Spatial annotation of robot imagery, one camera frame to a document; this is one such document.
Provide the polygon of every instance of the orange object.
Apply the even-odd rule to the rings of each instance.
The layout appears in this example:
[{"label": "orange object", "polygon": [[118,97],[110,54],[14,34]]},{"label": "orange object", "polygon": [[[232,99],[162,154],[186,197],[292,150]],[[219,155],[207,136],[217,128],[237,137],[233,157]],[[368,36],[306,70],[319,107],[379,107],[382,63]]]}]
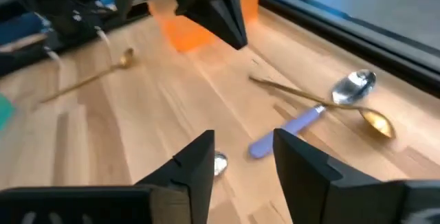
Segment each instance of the orange object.
[{"label": "orange object", "polygon": [[[258,2],[259,0],[240,0],[245,23],[257,18]],[[175,15],[176,0],[150,0],[148,6],[150,13],[159,22],[162,32],[179,52],[187,52],[215,39],[215,35],[204,27],[182,15]]]}]

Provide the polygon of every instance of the wooden table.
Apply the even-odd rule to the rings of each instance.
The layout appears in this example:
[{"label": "wooden table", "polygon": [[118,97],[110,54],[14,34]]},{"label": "wooden table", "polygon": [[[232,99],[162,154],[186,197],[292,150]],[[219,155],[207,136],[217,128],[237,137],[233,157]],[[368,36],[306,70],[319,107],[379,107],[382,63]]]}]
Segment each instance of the wooden table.
[{"label": "wooden table", "polygon": [[314,103],[248,74],[329,96],[359,69],[378,77],[362,104],[385,113],[397,139],[384,140],[355,111],[326,113],[301,137],[381,180],[440,178],[440,100],[262,8],[247,37],[240,51],[215,41],[180,54],[147,18],[109,35],[113,55],[134,48],[135,67],[49,104],[37,102],[108,66],[102,42],[63,54],[62,68],[46,60],[2,78],[18,111],[0,134],[0,187],[131,184],[214,129],[230,166],[214,183],[209,223],[291,223],[273,156],[253,160],[247,148]]}]

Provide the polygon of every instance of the spoon handle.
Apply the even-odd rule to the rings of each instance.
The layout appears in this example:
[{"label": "spoon handle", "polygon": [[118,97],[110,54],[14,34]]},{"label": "spoon handle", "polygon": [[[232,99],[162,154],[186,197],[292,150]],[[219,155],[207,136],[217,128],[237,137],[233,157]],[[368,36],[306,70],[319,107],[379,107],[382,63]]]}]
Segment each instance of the spoon handle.
[{"label": "spoon handle", "polygon": [[[307,127],[313,121],[320,117],[320,114],[325,111],[325,107],[321,104],[309,109],[308,111],[301,114],[298,118],[290,120],[288,123],[283,125],[281,128],[295,135],[298,131]],[[274,132],[271,131],[264,137],[260,138],[258,141],[249,145],[249,154],[255,158],[263,158],[272,152],[272,144],[274,143]]]}]

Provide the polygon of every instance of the gold spoon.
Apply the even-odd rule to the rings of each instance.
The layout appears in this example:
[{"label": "gold spoon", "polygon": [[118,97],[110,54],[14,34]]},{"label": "gold spoon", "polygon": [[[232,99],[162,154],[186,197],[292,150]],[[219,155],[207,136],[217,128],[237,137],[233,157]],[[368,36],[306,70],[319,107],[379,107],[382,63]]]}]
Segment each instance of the gold spoon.
[{"label": "gold spoon", "polygon": [[84,86],[87,83],[90,83],[96,79],[99,79],[107,74],[110,74],[111,72],[117,70],[117,69],[127,69],[129,68],[132,64],[134,63],[134,51],[133,48],[128,48],[125,50],[125,52],[123,53],[123,55],[120,57],[118,64],[116,65],[112,65],[110,66],[108,69],[105,69],[101,72],[98,72],[96,75],[94,76],[90,76],[88,78],[85,78],[84,80],[81,80],[80,82],[77,82],[76,84],[70,86],[70,87],[66,87],[64,89],[61,89],[59,92],[55,93],[52,96],[48,96],[46,98],[43,98],[42,100],[40,100],[40,103],[46,103],[49,102],[50,100],[54,100],[57,97],[64,95],[70,91],[73,91],[81,86]]},{"label": "gold spoon", "polygon": [[254,82],[261,83],[263,85],[275,87],[277,89],[280,89],[282,91],[286,91],[287,93],[292,93],[294,95],[316,101],[318,103],[321,103],[328,107],[335,107],[339,109],[345,109],[345,110],[358,110],[360,112],[360,115],[376,130],[378,130],[382,135],[385,135],[388,138],[395,138],[395,129],[393,127],[393,124],[391,121],[382,113],[379,111],[376,111],[374,109],[370,109],[367,107],[360,107],[356,105],[350,105],[350,104],[336,104],[334,102],[327,101],[321,97],[315,96],[311,93],[306,93],[301,90],[292,89],[291,87],[287,87],[285,85],[272,82],[270,80],[260,79],[255,76],[249,76],[250,80],[253,80]]}]

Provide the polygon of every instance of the blue handle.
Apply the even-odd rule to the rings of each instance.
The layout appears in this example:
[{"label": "blue handle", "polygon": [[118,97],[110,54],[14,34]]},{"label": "blue handle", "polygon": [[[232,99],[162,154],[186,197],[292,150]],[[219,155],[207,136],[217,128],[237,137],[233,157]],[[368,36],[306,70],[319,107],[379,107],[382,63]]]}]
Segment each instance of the blue handle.
[{"label": "blue handle", "polygon": [[14,107],[11,102],[0,94],[0,131],[4,128],[13,113]]},{"label": "blue handle", "polygon": [[[320,114],[325,110],[322,105],[316,106],[305,113],[301,114],[298,118],[290,120],[281,128],[290,132],[291,134],[297,134],[298,131],[307,127],[313,121],[320,117]],[[250,144],[249,153],[253,158],[259,159],[272,152],[272,144],[274,143],[274,132],[271,131],[258,141]]]}]

